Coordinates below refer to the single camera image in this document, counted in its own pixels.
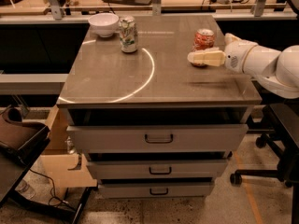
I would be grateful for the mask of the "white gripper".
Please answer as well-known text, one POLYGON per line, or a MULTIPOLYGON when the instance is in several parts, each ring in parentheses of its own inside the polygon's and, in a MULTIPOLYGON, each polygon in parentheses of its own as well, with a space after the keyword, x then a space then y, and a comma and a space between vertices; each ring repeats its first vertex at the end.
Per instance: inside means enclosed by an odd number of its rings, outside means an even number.
POLYGON ((200 49, 190 52, 187 55, 187 60, 195 66, 221 66, 225 63, 227 69, 242 73, 244 61, 249 52, 257 46, 257 43, 241 40, 240 37, 231 33, 226 33, 224 40, 227 45, 224 52, 219 48, 200 49))

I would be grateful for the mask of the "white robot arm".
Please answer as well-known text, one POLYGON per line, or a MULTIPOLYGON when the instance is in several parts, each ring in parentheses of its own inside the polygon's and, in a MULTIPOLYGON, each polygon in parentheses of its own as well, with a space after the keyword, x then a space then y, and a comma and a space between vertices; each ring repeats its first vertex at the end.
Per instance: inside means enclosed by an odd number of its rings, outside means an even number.
POLYGON ((253 77, 263 88, 287 99, 299 97, 299 46, 283 51, 227 33, 225 49, 209 48, 190 52, 194 65, 221 66, 253 77))

